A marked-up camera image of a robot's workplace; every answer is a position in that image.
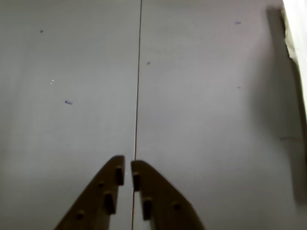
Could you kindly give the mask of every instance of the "white object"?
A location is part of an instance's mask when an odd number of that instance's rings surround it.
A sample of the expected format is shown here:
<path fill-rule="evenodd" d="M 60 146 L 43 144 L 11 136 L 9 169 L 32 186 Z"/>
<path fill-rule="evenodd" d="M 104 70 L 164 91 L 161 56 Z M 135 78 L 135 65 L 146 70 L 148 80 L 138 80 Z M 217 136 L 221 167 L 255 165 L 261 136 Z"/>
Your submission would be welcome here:
<path fill-rule="evenodd" d="M 290 57 L 297 63 L 304 104 L 307 100 L 307 0 L 283 0 L 286 13 L 286 43 Z"/>

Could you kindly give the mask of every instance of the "white surface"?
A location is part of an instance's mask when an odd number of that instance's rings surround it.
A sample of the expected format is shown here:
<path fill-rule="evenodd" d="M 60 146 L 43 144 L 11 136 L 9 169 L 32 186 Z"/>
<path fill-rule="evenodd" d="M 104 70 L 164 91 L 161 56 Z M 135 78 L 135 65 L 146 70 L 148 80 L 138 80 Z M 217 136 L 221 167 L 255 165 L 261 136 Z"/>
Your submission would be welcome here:
<path fill-rule="evenodd" d="M 268 13 L 281 5 L 142 1 L 136 158 L 172 182 L 208 230 L 307 226 L 294 77 L 280 15 Z M 134 230 L 143 230 L 138 199 Z"/>
<path fill-rule="evenodd" d="M 307 102 L 307 0 L 283 1 L 301 76 L 304 102 Z"/>
<path fill-rule="evenodd" d="M 110 157 L 133 159 L 139 21 L 138 0 L 0 1 L 0 229 L 53 229 Z M 126 176 L 110 229 L 131 209 Z"/>

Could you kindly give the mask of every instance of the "gray surface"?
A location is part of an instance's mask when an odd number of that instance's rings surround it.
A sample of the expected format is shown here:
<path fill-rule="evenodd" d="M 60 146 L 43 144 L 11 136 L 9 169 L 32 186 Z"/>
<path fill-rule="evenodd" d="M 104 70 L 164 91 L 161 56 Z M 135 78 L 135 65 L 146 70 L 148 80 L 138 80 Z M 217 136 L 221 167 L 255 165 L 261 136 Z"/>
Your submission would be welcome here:
<path fill-rule="evenodd" d="M 143 0 L 136 158 L 209 230 L 304 230 L 306 169 L 280 0 Z M 136 195 L 134 229 L 141 220 Z"/>
<path fill-rule="evenodd" d="M 53 229 L 111 156 L 133 159 L 139 21 L 138 0 L 0 1 L 1 229 Z M 127 176 L 111 229 L 131 209 Z"/>

